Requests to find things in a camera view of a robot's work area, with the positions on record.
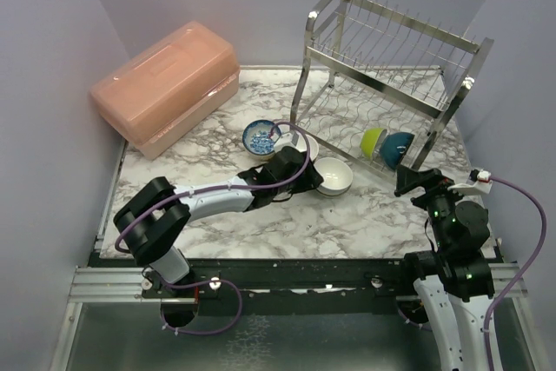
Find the dark teal beige bowl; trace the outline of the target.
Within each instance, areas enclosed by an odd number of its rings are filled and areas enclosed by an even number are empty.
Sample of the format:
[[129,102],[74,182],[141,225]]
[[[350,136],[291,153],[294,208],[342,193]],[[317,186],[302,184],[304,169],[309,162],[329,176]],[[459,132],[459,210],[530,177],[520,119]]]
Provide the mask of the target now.
[[414,140],[414,134],[396,132],[386,136],[380,147],[382,161],[391,170],[396,170]]

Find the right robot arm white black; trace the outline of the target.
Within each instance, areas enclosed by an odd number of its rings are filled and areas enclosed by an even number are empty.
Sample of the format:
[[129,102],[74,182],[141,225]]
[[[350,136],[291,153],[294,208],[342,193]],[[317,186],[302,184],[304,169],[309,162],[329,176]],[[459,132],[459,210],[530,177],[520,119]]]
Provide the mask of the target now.
[[422,188],[411,203],[427,212],[434,233],[431,250],[404,256],[399,283],[420,297],[444,370],[502,368],[487,312],[494,299],[492,270],[481,251],[490,236],[488,212],[471,199],[489,193],[492,185],[486,170],[473,170],[464,183],[439,169],[396,170],[395,196]]

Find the lime green white bowl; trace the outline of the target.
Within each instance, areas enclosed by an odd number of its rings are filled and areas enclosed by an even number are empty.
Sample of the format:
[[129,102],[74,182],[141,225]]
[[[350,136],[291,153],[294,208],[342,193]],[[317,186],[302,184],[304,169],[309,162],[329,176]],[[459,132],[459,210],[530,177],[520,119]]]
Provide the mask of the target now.
[[366,158],[372,159],[375,150],[381,146],[386,136],[387,129],[385,128],[371,128],[366,130],[360,142],[361,153]]

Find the stainless steel dish rack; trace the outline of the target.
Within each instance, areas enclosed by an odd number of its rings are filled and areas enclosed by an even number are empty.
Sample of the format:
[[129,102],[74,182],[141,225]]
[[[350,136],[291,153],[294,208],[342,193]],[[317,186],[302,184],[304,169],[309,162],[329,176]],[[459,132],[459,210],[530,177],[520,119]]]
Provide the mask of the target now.
[[326,149],[392,180],[373,128],[408,132],[402,162],[429,156],[473,88],[493,40],[469,40],[375,0],[319,0],[305,23],[301,75],[290,121]]

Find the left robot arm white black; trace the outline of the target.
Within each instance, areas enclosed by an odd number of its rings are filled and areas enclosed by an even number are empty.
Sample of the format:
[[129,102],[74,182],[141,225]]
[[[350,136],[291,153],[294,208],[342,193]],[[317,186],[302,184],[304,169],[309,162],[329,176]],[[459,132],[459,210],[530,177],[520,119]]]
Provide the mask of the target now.
[[114,216],[119,232],[115,248],[129,253],[139,267],[150,267],[175,297],[189,292],[190,266],[175,246],[190,223],[225,213],[244,213],[268,206],[279,195],[317,189],[323,177],[306,151],[285,147],[267,162],[225,182],[178,188],[164,176],[147,183]]

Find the white orange bowl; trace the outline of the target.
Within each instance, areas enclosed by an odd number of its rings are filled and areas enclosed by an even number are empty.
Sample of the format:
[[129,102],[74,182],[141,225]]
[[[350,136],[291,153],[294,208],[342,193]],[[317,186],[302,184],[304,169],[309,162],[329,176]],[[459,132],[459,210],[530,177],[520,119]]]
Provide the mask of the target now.
[[[314,162],[319,155],[320,145],[311,135],[307,135],[307,140],[308,140],[308,143],[309,143],[310,160],[311,160],[311,162]],[[300,149],[301,149],[302,152],[307,150],[307,143],[304,139],[300,139],[299,142],[298,142],[298,145],[300,146]]]

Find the white grey bottom bowl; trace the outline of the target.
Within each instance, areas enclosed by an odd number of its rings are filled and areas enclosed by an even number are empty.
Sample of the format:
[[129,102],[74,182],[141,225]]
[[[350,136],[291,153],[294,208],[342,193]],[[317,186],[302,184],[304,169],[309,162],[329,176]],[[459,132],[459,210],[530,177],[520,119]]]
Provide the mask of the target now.
[[353,183],[353,171],[340,159],[322,157],[314,162],[314,168],[323,178],[322,184],[316,189],[323,195],[341,195],[345,193]]

